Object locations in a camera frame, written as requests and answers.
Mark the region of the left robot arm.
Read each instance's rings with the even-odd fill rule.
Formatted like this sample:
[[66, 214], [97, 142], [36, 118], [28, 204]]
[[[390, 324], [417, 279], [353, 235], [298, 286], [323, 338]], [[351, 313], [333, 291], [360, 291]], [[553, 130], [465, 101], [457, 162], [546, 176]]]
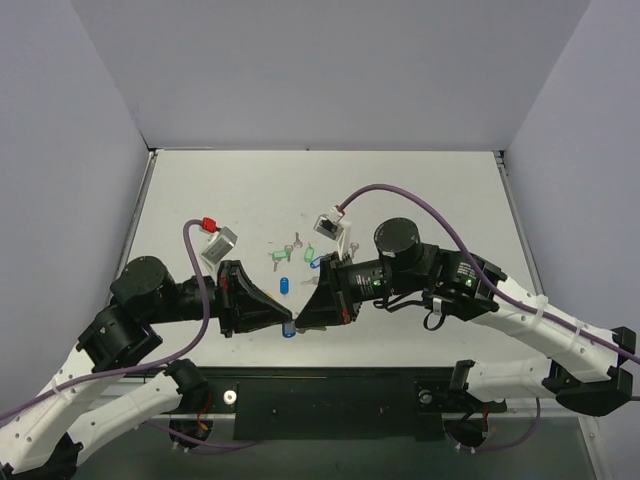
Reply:
[[43, 391], [2, 415], [2, 478], [69, 479], [96, 450], [144, 421], [206, 410], [208, 382], [186, 355], [210, 320], [230, 337], [292, 319], [240, 262], [222, 266], [218, 279], [195, 271], [177, 283], [156, 257], [130, 262]]

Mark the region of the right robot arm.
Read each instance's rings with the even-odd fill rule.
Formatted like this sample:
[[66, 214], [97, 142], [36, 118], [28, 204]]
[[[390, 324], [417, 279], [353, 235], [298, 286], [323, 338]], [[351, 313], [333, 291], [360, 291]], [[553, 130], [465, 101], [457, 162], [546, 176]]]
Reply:
[[421, 241], [417, 225], [392, 218], [373, 236], [375, 260], [354, 263], [329, 254], [311, 298], [294, 321], [298, 331], [354, 322], [365, 302], [389, 313], [417, 305], [441, 328], [449, 317], [499, 331], [536, 350], [538, 357], [502, 363], [460, 360], [446, 394], [468, 409], [506, 399], [553, 399], [583, 415], [602, 417], [633, 398], [633, 376], [623, 369], [634, 354], [633, 331], [589, 326], [528, 292], [496, 265]]

